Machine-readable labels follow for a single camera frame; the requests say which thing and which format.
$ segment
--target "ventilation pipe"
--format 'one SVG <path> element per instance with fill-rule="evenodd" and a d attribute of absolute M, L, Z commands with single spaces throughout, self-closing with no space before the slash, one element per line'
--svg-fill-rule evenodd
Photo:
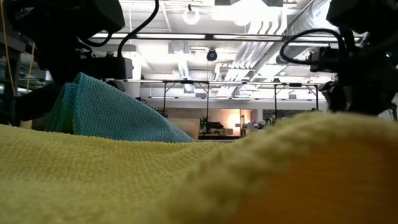
<path fill-rule="evenodd" d="M 273 22 L 271 25 L 271 29 L 268 31 L 268 34 L 277 34 L 281 35 L 287 28 L 287 14 L 286 11 L 281 8 L 280 13 L 277 16 L 277 21 Z M 261 60 L 264 54 L 271 48 L 272 44 L 267 42 L 261 42 L 261 46 L 259 47 L 259 51 L 257 51 L 256 55 L 253 55 L 253 60 L 250 64 L 247 64 L 249 68 L 254 68 L 256 64 Z"/>
<path fill-rule="evenodd" d="M 255 34 L 255 22 L 250 22 L 250 28 L 248 30 L 248 34 Z M 243 42 L 241 45 L 241 48 L 239 49 L 239 52 L 236 54 L 235 60 L 232 63 L 232 66 L 234 68 L 237 68 L 239 65 L 239 62 L 241 61 L 243 55 L 248 51 L 248 45 L 250 42 Z"/>
<path fill-rule="evenodd" d="M 252 23 L 254 28 L 253 28 L 253 34 L 265 34 L 261 33 L 264 29 L 262 28 L 263 26 L 265 27 L 266 23 L 262 21 L 255 21 Z M 245 68 L 244 64 L 247 62 L 247 60 L 251 57 L 252 54 L 258 51 L 258 45 L 259 42 L 248 42 L 246 44 L 246 49 L 243 57 L 235 62 L 237 68 Z"/>
<path fill-rule="evenodd" d="M 172 42 L 171 47 L 178 57 L 177 65 L 180 71 L 180 77 L 183 80 L 191 79 L 189 76 L 189 69 L 187 63 L 187 55 L 184 53 L 185 43 L 182 40 L 175 40 Z M 191 84 L 184 84 L 184 93 L 194 93 L 195 87 Z"/>
<path fill-rule="evenodd" d="M 314 29 L 317 27 L 326 27 L 336 29 L 326 21 L 326 13 L 331 0 L 312 0 L 304 9 L 287 25 L 287 29 L 283 35 L 294 35 L 305 30 Z M 270 59 L 275 58 L 275 54 L 279 54 L 279 50 L 283 43 L 274 43 L 269 48 L 265 56 L 256 65 L 256 70 L 259 70 Z M 285 49 L 286 55 L 289 57 L 296 57 L 301 54 L 308 47 L 287 47 Z"/>

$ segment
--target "ceiling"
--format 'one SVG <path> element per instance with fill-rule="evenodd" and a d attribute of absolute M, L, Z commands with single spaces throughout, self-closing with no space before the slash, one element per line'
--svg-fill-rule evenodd
<path fill-rule="evenodd" d="M 166 0 L 160 2 L 160 9 L 154 18 L 154 20 L 145 28 L 141 30 L 141 33 L 188 33 L 188 34 L 250 34 L 251 26 L 253 23 L 249 23 L 246 26 L 236 25 L 236 21 L 232 20 L 214 20 L 216 17 L 219 6 L 215 6 L 219 0 L 201 0 L 201 1 L 186 1 L 186 0 Z M 240 1 L 261 1 L 261 0 L 240 0 Z M 286 29 L 280 29 L 280 34 L 291 35 L 290 32 L 295 32 L 298 29 L 310 29 L 309 26 L 299 27 L 299 22 L 304 23 L 307 20 L 308 13 L 297 16 L 311 0 L 295 0 L 294 4 L 288 4 L 288 1 L 284 1 L 283 6 L 285 17 L 288 24 Z M 317 3 L 325 3 L 328 0 L 314 0 L 314 8 L 317 8 Z M 130 32 L 134 30 L 139 24 L 142 24 L 152 13 L 154 9 L 154 1 L 152 0 L 120 0 L 122 5 L 126 26 L 120 32 Z M 200 18 L 199 21 L 190 25 L 184 21 L 184 12 L 188 9 L 188 4 L 194 11 L 198 11 Z M 237 13 L 243 13 L 250 15 L 254 14 L 249 9 L 242 9 Z M 188 13 L 188 18 L 193 18 L 193 12 Z M 117 45 L 120 40 L 112 39 L 109 41 L 109 45 Z M 171 52 L 169 43 L 171 40 L 130 40 L 126 45 L 133 45 L 136 47 L 134 55 L 136 60 L 139 60 L 141 65 L 142 76 L 145 79 L 156 77 L 157 79 L 173 79 L 173 70 L 181 68 L 180 57 L 177 54 Z M 243 50 L 244 42 L 242 41 L 205 41 L 205 40 L 192 40 L 185 41 L 189 46 L 189 51 L 185 54 L 184 65 L 186 65 L 188 71 L 206 71 L 216 73 L 216 67 L 220 63 L 231 64 L 237 59 L 238 54 Z M 295 57 L 305 57 L 308 50 L 314 47 L 291 47 L 289 50 L 295 52 Z M 208 49 L 216 49 L 218 59 L 214 62 L 208 62 L 206 59 Z M 262 72 L 267 73 L 266 68 L 263 68 L 267 64 L 275 64 L 271 62 L 277 52 L 280 49 L 278 44 L 270 44 L 267 46 L 268 50 L 265 50 L 259 54 L 260 58 L 255 67 L 252 67 L 250 72 L 250 79 L 256 80 L 256 82 L 269 82 L 271 78 L 278 76 L 282 82 L 325 82 L 330 80 L 333 74 L 330 73 L 310 73 L 308 67 L 299 65 L 283 65 L 280 71 L 267 76 L 261 76 Z M 25 67 L 29 67 L 31 56 L 28 54 L 22 55 L 22 64 Z M 39 69 L 34 64 L 34 73 L 39 73 Z"/>

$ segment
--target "teal towel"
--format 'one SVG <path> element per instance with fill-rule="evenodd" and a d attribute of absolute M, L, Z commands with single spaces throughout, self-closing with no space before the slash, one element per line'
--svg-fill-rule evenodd
<path fill-rule="evenodd" d="M 193 142 L 149 106 L 82 73 L 63 87 L 46 131 L 127 141 Z"/>

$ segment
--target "yellow microfiber cloth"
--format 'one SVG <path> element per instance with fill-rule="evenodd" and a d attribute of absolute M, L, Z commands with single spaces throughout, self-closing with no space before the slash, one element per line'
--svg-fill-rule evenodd
<path fill-rule="evenodd" d="M 306 114 L 231 144 L 0 126 L 0 223 L 398 223 L 398 125 Z"/>

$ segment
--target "ceiling duct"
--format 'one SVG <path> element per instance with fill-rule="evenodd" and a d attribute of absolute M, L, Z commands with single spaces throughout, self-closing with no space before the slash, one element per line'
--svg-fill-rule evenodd
<path fill-rule="evenodd" d="M 174 40 L 169 43 L 169 53 L 178 55 L 177 65 L 182 80 L 191 80 L 187 63 L 187 55 L 190 53 L 189 44 L 182 40 Z M 195 87 L 191 84 L 184 84 L 184 93 L 194 93 Z"/>
<path fill-rule="evenodd" d="M 327 22 L 326 14 L 330 5 L 331 0 L 312 0 L 304 9 L 288 24 L 287 29 L 283 32 L 283 35 L 294 35 L 305 30 L 314 29 L 317 27 L 336 29 L 329 22 Z M 269 62 L 270 59 L 276 58 L 279 55 L 279 50 L 283 43 L 274 43 L 267 51 L 265 56 L 256 65 L 256 69 L 259 70 L 265 63 Z M 285 52 L 289 57 L 296 57 L 301 54 L 308 47 L 286 47 Z"/>
<path fill-rule="evenodd" d="M 282 0 L 253 2 L 252 7 L 261 8 L 262 14 L 267 17 L 264 19 L 262 16 L 261 20 L 251 21 L 248 34 L 281 34 L 287 26 L 287 16 L 282 6 Z M 265 42 L 243 42 L 233 66 L 235 68 L 254 67 L 270 46 L 270 43 Z"/>

